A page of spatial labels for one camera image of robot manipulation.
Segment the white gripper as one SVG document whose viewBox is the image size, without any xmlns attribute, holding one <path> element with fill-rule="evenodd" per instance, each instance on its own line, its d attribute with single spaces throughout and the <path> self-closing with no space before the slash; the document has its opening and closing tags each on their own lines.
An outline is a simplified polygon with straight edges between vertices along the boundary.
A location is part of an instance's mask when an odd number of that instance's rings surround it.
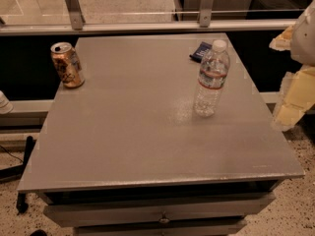
<svg viewBox="0 0 315 236">
<path fill-rule="evenodd" d="M 279 131 L 293 128 L 315 105 L 315 0 L 269 44 L 277 51 L 290 50 L 293 60 L 303 64 L 296 73 L 286 72 L 273 112 L 272 127 Z"/>
</svg>

